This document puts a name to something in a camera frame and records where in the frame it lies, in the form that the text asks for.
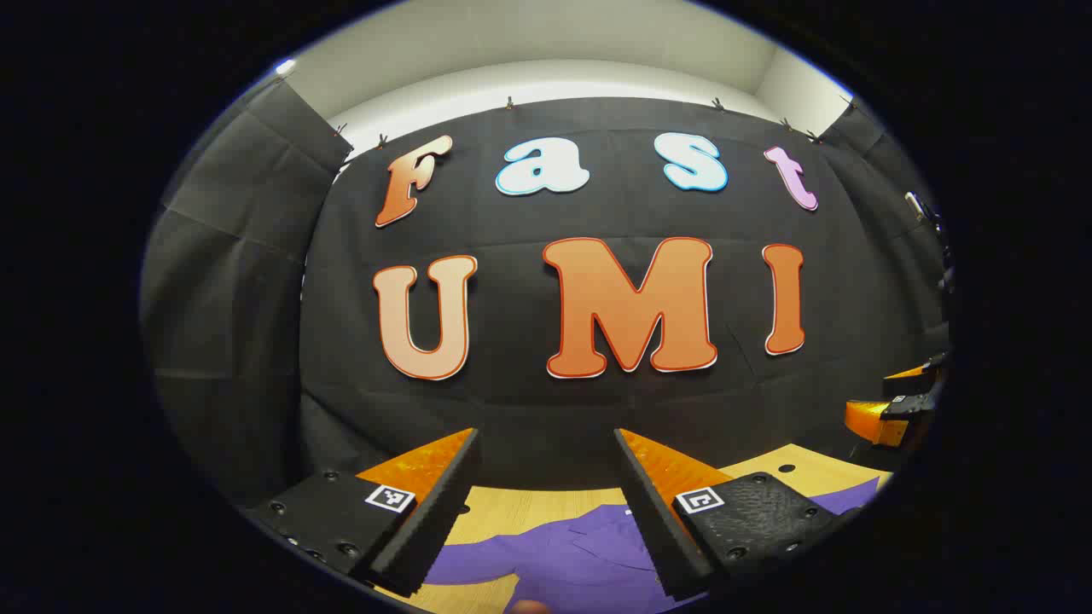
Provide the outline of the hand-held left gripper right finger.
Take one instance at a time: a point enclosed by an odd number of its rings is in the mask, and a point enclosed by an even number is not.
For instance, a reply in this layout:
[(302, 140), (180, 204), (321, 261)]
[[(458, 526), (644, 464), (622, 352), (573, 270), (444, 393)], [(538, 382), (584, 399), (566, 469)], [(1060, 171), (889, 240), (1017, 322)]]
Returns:
[(678, 601), (759, 582), (858, 513), (836, 513), (769, 472), (729, 477), (636, 432), (613, 439), (625, 501), (660, 586)]

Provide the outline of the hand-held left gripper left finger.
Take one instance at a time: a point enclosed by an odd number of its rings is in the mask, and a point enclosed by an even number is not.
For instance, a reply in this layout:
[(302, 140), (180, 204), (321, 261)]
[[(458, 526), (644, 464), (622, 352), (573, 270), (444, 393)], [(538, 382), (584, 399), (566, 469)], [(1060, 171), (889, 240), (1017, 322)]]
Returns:
[(411, 597), (425, 582), (480, 467), (479, 430), (390, 460), (324, 467), (246, 510), (257, 526), (355, 582)]

